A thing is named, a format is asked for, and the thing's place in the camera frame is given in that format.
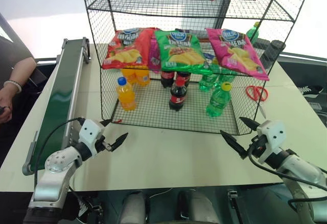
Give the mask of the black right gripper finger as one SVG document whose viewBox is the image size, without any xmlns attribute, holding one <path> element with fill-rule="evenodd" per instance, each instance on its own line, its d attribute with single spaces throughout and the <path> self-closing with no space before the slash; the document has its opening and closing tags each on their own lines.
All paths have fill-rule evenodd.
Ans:
<svg viewBox="0 0 327 224">
<path fill-rule="evenodd" d="M 256 130 L 258 128 L 258 126 L 260 125 L 258 122 L 247 118 L 247 117 L 239 117 L 239 119 L 247 126 L 249 127 L 251 130 Z"/>
<path fill-rule="evenodd" d="M 237 140 L 232 135 L 223 130 L 220 131 L 220 134 L 227 142 L 227 144 L 239 154 L 241 159 L 245 159 L 247 157 L 247 151 L 237 143 Z"/>
</svg>

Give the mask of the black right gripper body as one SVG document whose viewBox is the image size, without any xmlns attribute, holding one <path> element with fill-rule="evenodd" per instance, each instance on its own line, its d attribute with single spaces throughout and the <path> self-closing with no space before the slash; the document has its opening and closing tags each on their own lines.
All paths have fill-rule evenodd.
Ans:
<svg viewBox="0 0 327 224">
<path fill-rule="evenodd" d="M 266 150 L 266 143 L 268 142 L 265 135 L 256 135 L 252 138 L 251 144 L 247 150 L 247 156 L 255 156 L 259 158 Z"/>
</svg>

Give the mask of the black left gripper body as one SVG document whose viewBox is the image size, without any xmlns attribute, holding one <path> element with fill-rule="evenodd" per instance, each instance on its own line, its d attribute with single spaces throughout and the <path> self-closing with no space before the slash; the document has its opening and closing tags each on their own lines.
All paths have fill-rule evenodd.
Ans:
<svg viewBox="0 0 327 224">
<path fill-rule="evenodd" d="M 100 138 L 95 143 L 95 149 L 97 153 L 100 153 L 104 150 L 107 150 L 108 152 L 112 151 L 112 146 L 105 141 L 105 137 L 103 135 L 100 136 Z"/>
</svg>

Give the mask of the person's bare hand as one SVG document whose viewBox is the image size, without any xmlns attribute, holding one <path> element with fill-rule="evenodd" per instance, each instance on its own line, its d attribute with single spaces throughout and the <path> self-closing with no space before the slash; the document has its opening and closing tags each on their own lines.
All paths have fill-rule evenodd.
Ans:
<svg viewBox="0 0 327 224">
<path fill-rule="evenodd" d="M 1 114 L 1 123 L 6 123 L 12 118 L 12 99 L 17 93 L 17 87 L 13 84 L 7 84 L 1 89 L 1 107 L 4 111 Z"/>
</svg>

